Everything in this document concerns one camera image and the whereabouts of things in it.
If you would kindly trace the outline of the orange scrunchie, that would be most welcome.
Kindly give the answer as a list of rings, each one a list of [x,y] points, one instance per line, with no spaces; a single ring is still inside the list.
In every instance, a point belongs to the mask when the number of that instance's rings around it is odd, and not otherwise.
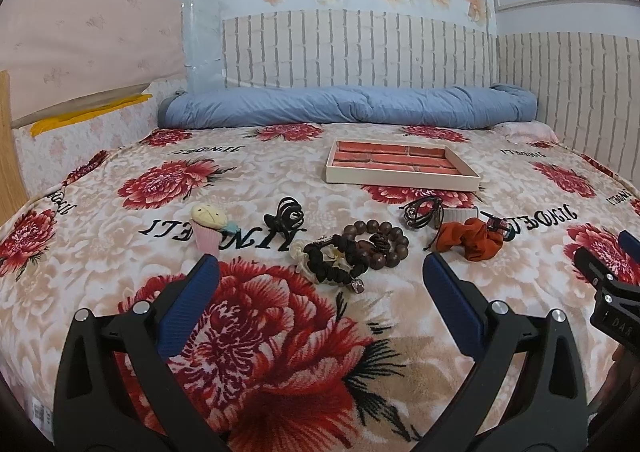
[[[499,219],[485,222],[469,219],[465,223],[443,224],[436,235],[433,249],[438,253],[459,247],[466,260],[480,262],[489,260],[502,248],[508,225]]]

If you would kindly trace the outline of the cream pink hair clip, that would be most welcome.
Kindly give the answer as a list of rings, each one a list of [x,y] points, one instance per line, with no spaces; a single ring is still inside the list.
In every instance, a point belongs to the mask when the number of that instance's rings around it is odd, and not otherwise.
[[[235,235],[239,227],[220,208],[208,204],[196,204],[191,208],[191,220],[196,247],[206,255],[219,256],[224,235]]]

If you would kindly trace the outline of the brick-pattern jewelry tray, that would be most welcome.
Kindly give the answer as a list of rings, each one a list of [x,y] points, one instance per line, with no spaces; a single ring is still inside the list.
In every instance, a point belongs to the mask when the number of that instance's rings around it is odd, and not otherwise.
[[[337,140],[329,151],[324,176],[335,184],[464,193],[480,189],[480,176],[442,145]]]

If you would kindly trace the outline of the floral fleece blanket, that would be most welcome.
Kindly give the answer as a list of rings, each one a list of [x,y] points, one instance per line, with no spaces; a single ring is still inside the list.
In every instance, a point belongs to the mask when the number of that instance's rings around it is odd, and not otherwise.
[[[76,310],[121,313],[181,279],[200,257],[198,203],[238,225],[221,242],[221,283],[169,365],[191,402],[235,451],[407,451],[468,374],[422,282],[428,230],[408,233],[408,257],[369,271],[354,294],[298,274],[292,242],[355,222],[398,225],[412,187],[330,184],[337,140],[442,145],[480,176],[475,193],[443,191],[446,207],[509,220],[515,237],[485,262],[446,253],[454,272],[519,313],[562,309],[589,392],[615,345],[589,318],[592,290],[574,268],[590,249],[620,278],[638,265],[617,242],[639,228],[639,193],[589,156],[491,130],[325,125],[157,130],[110,151],[90,149],[1,229],[1,371],[46,420]],[[264,216],[283,197],[303,207],[291,235]]]

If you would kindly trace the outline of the clear plastic sheet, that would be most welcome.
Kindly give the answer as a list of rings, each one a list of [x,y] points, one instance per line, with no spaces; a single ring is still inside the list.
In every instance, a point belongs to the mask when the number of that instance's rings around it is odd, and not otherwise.
[[[224,87],[224,21],[221,0],[181,0],[182,51],[189,92]]]

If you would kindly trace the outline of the cream flower scrunchie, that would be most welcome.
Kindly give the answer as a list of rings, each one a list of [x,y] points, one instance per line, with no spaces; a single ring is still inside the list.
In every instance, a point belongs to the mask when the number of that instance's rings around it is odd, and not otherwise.
[[[350,278],[346,258],[329,238],[317,242],[304,239],[292,242],[288,254],[294,261],[296,272],[312,282],[337,282],[344,277]]]

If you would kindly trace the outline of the pink floral pillow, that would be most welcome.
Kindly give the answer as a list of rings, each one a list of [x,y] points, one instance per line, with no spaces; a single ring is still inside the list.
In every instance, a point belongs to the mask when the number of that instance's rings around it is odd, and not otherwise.
[[[553,129],[537,120],[528,123],[498,123],[490,130],[514,143],[559,142]]]

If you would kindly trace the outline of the blue rolled duvet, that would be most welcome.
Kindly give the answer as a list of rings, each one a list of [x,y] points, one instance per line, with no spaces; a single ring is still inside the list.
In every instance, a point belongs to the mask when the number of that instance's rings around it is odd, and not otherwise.
[[[164,100],[157,126],[213,129],[377,123],[483,129],[498,123],[528,123],[537,116],[537,97],[517,86],[322,86],[322,88],[232,88],[183,93]]]

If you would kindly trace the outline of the wooden bed frame post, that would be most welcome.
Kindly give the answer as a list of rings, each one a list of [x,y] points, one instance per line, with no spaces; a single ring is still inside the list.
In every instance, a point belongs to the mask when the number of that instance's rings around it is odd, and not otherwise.
[[[5,223],[27,201],[11,128],[10,76],[0,72],[0,222]]]

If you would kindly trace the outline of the black claw hair clip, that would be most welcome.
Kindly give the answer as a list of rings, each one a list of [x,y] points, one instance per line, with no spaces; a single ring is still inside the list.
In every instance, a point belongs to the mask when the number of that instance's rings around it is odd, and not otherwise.
[[[283,236],[291,235],[300,229],[304,220],[302,205],[291,196],[283,197],[279,201],[277,212],[274,215],[266,213],[264,216],[264,222],[268,229]]]

